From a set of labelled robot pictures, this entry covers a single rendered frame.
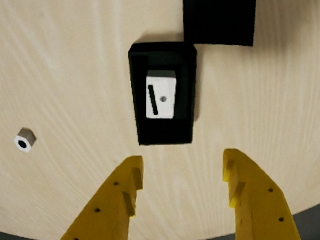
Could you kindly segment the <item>black open box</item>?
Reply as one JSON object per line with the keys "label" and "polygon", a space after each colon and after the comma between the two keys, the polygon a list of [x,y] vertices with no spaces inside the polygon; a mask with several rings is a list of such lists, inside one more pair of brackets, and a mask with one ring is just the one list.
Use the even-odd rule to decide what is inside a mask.
{"label": "black open box", "polygon": [[[197,68],[195,46],[184,41],[132,43],[128,62],[138,146],[192,144]],[[148,70],[175,71],[172,118],[146,117]]]}

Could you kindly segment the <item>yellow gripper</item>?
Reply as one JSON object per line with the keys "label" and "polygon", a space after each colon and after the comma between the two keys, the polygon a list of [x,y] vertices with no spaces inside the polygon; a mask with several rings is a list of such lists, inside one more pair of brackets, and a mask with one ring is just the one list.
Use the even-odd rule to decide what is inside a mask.
{"label": "yellow gripper", "polygon": [[[235,240],[301,240],[281,188],[248,155],[225,148],[223,182],[235,208]],[[107,177],[60,240],[128,240],[143,157],[125,158]]]}

